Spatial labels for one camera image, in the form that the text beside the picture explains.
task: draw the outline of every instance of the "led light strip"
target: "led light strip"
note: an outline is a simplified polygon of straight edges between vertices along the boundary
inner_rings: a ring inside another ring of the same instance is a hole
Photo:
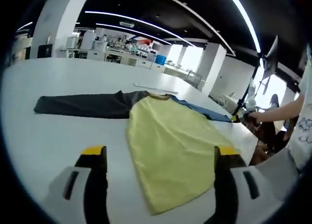
[[[259,41],[258,41],[257,35],[256,35],[255,31],[254,31],[253,24],[250,21],[248,15],[247,15],[247,12],[245,11],[243,5],[240,3],[239,0],[232,0],[232,1],[235,3],[236,7],[238,8],[238,10],[240,11],[242,17],[244,18],[244,20],[245,20],[245,22],[246,22],[246,24],[248,26],[248,29],[249,29],[252,37],[253,37],[253,40],[254,40],[253,42],[254,42],[255,48],[256,48],[257,52],[260,53],[261,52],[261,48],[260,48],[260,45],[259,45]]]
[[[188,10],[189,12],[191,12],[193,15],[195,15],[198,19],[200,19],[204,24],[206,24],[220,39],[221,41],[223,41],[223,43],[228,47],[228,49],[231,51],[231,53],[233,54],[233,56],[235,55],[234,50],[229,46],[229,44],[225,41],[225,39],[220,35],[220,33],[213,27],[211,26],[202,16],[200,16],[198,13],[196,13],[195,11],[193,11],[190,7],[188,7],[187,5],[181,3],[178,0],[172,0],[175,3],[179,4],[180,6],[182,6],[184,9]]]
[[[123,30],[128,30],[128,31],[131,31],[131,32],[135,32],[135,33],[139,33],[139,34],[142,34],[142,35],[146,35],[148,37],[151,37],[151,38],[154,38],[156,40],[160,40],[164,43],[167,43],[168,45],[172,45],[171,43],[165,41],[165,40],[162,40],[162,39],[159,39],[157,37],[154,37],[154,36],[151,36],[151,35],[148,35],[146,33],[142,33],[142,32],[139,32],[139,31],[136,31],[136,30],[132,30],[132,29],[129,29],[129,28],[123,28],[123,27],[119,27],[119,26],[114,26],[114,25],[110,25],[110,24],[103,24],[103,23],[96,23],[96,25],[100,25],[100,26],[107,26],[107,27],[113,27],[113,28],[120,28],[120,29],[123,29]]]
[[[154,24],[151,24],[151,23],[148,23],[148,22],[145,22],[145,21],[142,21],[142,20],[139,20],[139,19],[135,19],[135,18],[132,18],[132,17],[128,17],[128,16],[123,16],[123,15],[119,15],[119,14],[114,14],[114,13],[108,13],[108,12],[99,12],[99,11],[85,11],[85,13],[90,13],[90,14],[101,14],[101,15],[108,15],[108,16],[117,16],[117,17],[121,17],[121,18],[125,18],[125,19],[131,19],[131,20],[134,20],[134,21],[137,21],[137,22],[140,22],[140,23],[144,23],[144,24],[147,24],[147,25],[150,25],[152,27],[155,27],[157,29],[160,29],[170,35],[173,35],[177,38],[179,38],[180,40],[188,43],[189,45],[192,45],[194,47],[196,47],[195,45],[193,45],[192,43],[190,43],[189,41],[185,40],[184,38],[182,37],[179,37],[178,35],[172,33],[172,32],[169,32],[168,30],[164,29],[164,28],[161,28],[157,25],[154,25]]]
[[[24,27],[26,27],[26,26],[28,26],[28,25],[30,25],[30,24],[32,24],[33,22],[29,22],[29,23],[27,23],[27,24],[25,24],[24,26],[21,26],[18,30],[20,30],[20,29],[22,29],[22,28],[24,28]]]

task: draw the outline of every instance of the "white table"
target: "white table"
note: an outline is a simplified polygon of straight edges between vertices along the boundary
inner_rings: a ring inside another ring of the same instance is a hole
[[[49,184],[74,166],[88,146],[106,145],[109,183],[107,211],[112,224],[202,224],[215,211],[214,189],[197,199],[151,216],[136,178],[126,141],[128,120],[34,114],[42,95],[133,92],[133,83],[176,89],[180,99],[226,113],[183,80],[140,67],[87,59],[31,59],[8,68],[2,82],[1,117],[8,154],[22,184],[41,207]],[[257,139],[241,124],[214,122],[242,151],[248,163]]]

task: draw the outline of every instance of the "ceiling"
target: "ceiling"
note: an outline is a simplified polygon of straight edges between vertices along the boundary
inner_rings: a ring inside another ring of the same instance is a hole
[[[256,49],[251,33],[232,0],[178,0],[198,13],[235,51],[236,58],[255,65]],[[240,0],[253,24],[260,47],[266,54],[276,35],[279,35],[279,61],[298,75],[302,75],[299,62],[305,48],[305,39],[295,11],[288,0]],[[134,23],[134,30],[166,39],[173,36],[155,27],[119,17],[87,14],[100,11],[140,19],[183,38],[202,38],[221,43],[219,36],[193,13],[173,0],[87,0],[78,18],[81,27],[96,27],[95,23],[118,25],[120,21]],[[40,10],[34,10],[36,21]]]

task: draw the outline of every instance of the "raglan shirt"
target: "raglan shirt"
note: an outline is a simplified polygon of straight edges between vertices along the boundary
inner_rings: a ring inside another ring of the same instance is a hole
[[[292,133],[287,147],[298,169],[302,169],[312,155],[312,65],[308,60],[302,80],[299,84],[300,95],[304,103],[298,123]]]

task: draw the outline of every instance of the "office desk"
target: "office desk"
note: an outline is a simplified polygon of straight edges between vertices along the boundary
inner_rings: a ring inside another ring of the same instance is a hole
[[[148,90],[145,83],[178,91],[177,97],[227,114],[220,106],[183,80],[140,67],[87,59],[42,58],[17,63],[2,81],[2,129],[7,151],[24,188],[45,209],[49,185],[67,166],[73,166],[89,146],[106,145],[108,156],[107,211],[112,224],[202,224],[215,211],[214,189],[197,199],[151,216],[137,180],[126,140],[127,119],[98,119],[35,114],[42,95],[73,95]],[[213,122],[241,149],[249,163],[257,139],[242,124]]]

